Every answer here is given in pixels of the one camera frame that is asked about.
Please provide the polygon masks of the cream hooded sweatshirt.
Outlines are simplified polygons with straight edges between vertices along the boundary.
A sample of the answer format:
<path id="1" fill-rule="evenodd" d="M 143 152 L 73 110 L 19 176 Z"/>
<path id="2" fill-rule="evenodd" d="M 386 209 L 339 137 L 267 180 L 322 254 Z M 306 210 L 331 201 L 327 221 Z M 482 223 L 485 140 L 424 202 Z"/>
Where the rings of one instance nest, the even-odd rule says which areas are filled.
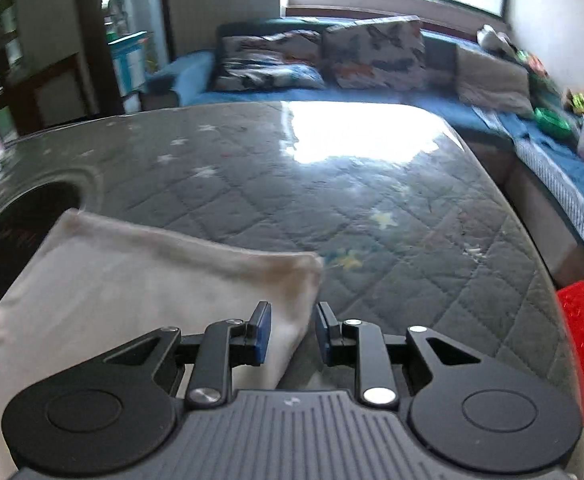
<path id="1" fill-rule="evenodd" d="M 201 333 L 272 307 L 266 361 L 235 384 L 270 389 L 307 332 L 323 275 L 313 252 L 260 252 L 66 211 L 0 300 L 0 419 L 34 382 L 163 326 Z M 14 463 L 0 429 L 0 479 Z"/>

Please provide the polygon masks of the blue corner sofa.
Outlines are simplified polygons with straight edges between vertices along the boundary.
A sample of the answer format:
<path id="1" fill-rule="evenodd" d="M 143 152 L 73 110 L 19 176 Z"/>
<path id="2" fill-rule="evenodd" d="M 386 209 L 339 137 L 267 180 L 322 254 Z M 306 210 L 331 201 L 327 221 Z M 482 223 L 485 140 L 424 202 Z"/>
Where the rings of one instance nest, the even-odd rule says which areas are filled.
<path id="1" fill-rule="evenodd" d="M 318 68 L 324 81 L 319 89 L 293 86 L 219 91 L 215 87 L 217 72 L 226 54 L 223 42 L 229 37 L 269 37 L 297 30 L 322 34 L 329 28 L 345 24 L 343 20 L 320 18 L 271 18 L 222 24 L 217 28 L 213 49 L 182 55 L 147 77 L 140 92 L 141 105 L 146 110 L 156 110 L 230 102 L 334 101 L 420 107 L 444 118 L 467 141 L 485 141 L 515 154 L 540 180 L 584 241 L 584 160 L 577 153 L 576 134 L 570 132 L 566 138 L 559 139 L 544 131 L 534 116 L 522 117 L 462 101 L 456 93 L 456 76 L 460 73 L 456 60 L 459 50 L 472 47 L 465 40 L 439 32 L 424 32 L 429 80 L 421 89 L 342 88 L 326 65 Z"/>

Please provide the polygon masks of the blue white cabinet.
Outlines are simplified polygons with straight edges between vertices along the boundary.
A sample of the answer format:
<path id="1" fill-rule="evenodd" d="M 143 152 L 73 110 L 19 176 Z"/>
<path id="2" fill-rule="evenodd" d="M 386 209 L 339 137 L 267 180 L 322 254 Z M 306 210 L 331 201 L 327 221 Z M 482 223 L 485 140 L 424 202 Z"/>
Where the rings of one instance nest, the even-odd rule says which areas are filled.
<path id="1" fill-rule="evenodd" d="M 118 90 L 122 98 L 146 82 L 147 32 L 135 32 L 109 42 Z"/>

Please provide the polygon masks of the small butterfly print cushion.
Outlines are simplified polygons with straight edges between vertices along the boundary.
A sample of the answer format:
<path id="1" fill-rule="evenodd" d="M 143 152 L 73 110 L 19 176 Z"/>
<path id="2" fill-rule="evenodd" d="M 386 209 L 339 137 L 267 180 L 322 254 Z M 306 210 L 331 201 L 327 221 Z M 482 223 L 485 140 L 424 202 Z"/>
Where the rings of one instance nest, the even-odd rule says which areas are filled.
<path id="1" fill-rule="evenodd" d="M 321 36 L 311 30 L 223 37 L 214 88 L 223 92 L 324 89 L 321 58 Z"/>

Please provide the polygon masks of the grey quilted star table cover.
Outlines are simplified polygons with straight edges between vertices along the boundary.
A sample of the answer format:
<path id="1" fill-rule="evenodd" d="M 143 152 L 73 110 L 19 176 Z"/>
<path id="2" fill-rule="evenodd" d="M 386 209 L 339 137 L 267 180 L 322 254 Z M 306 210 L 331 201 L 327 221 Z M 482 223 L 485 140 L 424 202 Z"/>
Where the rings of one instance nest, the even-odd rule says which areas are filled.
<path id="1" fill-rule="evenodd" d="M 404 105 L 166 108 L 11 142 L 0 182 L 88 168 L 117 220 L 316 252 L 320 298 L 391 333 L 424 325 L 579 389 L 554 286 L 520 219 L 439 117 Z"/>

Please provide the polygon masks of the round black induction cooktop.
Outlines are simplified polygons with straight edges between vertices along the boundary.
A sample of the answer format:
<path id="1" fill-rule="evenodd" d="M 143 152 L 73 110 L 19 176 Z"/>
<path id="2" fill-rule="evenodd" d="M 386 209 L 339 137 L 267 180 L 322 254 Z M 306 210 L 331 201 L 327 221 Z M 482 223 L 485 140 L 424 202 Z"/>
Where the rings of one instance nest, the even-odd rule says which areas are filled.
<path id="1" fill-rule="evenodd" d="M 48 171 L 12 188 L 0 182 L 0 300 L 68 209 L 100 209 L 103 185 L 88 168 Z"/>

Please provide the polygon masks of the orange green plush toy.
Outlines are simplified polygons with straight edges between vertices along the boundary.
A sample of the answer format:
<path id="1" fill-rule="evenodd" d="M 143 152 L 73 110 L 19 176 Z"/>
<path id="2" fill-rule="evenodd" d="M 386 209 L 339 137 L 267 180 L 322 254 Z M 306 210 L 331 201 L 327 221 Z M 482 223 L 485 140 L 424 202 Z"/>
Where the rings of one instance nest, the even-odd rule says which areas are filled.
<path id="1" fill-rule="evenodd" d="M 516 60 L 525 66 L 531 73 L 534 73 L 539 77 L 548 76 L 546 67 L 544 67 L 538 56 L 525 50 L 518 50 L 516 52 Z"/>

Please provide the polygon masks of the white black plush toy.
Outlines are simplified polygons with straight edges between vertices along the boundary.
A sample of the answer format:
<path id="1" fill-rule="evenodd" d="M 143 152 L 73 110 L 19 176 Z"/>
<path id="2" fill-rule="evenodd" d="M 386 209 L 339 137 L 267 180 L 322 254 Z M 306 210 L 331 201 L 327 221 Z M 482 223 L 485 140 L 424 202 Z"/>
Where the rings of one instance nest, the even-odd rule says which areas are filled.
<path id="1" fill-rule="evenodd" d="M 486 24 L 476 32 L 477 43 L 482 50 L 493 55 L 515 58 L 517 50 L 504 32 L 497 32 L 492 26 Z"/>

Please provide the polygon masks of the large butterfly print cushion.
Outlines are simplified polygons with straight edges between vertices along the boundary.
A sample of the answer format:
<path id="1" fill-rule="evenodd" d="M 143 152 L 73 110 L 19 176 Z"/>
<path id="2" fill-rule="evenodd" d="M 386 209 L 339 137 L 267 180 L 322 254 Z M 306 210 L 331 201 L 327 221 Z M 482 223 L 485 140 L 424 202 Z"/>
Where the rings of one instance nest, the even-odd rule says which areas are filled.
<path id="1" fill-rule="evenodd" d="M 328 73 L 344 89 L 422 90 L 426 52 L 415 15 L 360 20 L 322 33 Z"/>

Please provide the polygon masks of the green plastic bowl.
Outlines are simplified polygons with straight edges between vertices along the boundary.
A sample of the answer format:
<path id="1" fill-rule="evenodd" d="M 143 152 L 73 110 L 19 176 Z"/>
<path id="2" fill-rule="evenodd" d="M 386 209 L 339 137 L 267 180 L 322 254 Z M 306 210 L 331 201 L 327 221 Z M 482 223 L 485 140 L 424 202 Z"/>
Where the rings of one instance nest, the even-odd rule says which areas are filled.
<path id="1" fill-rule="evenodd" d="M 534 110 L 534 121 L 539 130 L 554 140 L 568 141 L 572 137 L 569 123 L 553 110 L 537 107 Z"/>

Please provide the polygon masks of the dark wooden door frame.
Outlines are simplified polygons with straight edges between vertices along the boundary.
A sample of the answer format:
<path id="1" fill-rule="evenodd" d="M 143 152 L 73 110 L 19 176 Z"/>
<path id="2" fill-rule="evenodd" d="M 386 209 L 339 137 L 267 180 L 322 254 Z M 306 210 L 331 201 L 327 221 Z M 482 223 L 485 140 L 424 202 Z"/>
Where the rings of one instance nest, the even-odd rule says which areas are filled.
<path id="1" fill-rule="evenodd" d="M 150 76 L 176 58 L 168 0 L 75 0 L 79 38 L 99 116 L 125 113 L 125 102 L 142 91 Z M 146 82 L 120 95 L 109 42 L 147 32 Z"/>

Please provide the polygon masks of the dark wooden side cabinet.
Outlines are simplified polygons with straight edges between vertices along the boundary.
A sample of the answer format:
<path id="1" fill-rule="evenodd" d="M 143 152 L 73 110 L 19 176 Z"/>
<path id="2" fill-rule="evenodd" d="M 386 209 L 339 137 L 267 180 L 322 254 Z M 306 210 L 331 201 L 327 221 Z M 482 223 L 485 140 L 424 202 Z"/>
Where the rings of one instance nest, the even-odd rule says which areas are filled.
<path id="1" fill-rule="evenodd" d="M 8 84 L 4 96 L 19 136 L 92 116 L 77 53 Z"/>

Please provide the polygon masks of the grey plain cushion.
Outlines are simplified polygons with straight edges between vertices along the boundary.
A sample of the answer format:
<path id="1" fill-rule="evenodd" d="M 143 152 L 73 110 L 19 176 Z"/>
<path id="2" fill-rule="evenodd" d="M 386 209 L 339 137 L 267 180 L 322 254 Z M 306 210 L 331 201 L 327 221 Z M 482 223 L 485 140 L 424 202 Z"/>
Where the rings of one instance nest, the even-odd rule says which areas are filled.
<path id="1" fill-rule="evenodd" d="M 487 53 L 456 48 L 456 94 L 465 104 L 485 110 L 534 116 L 527 70 Z"/>

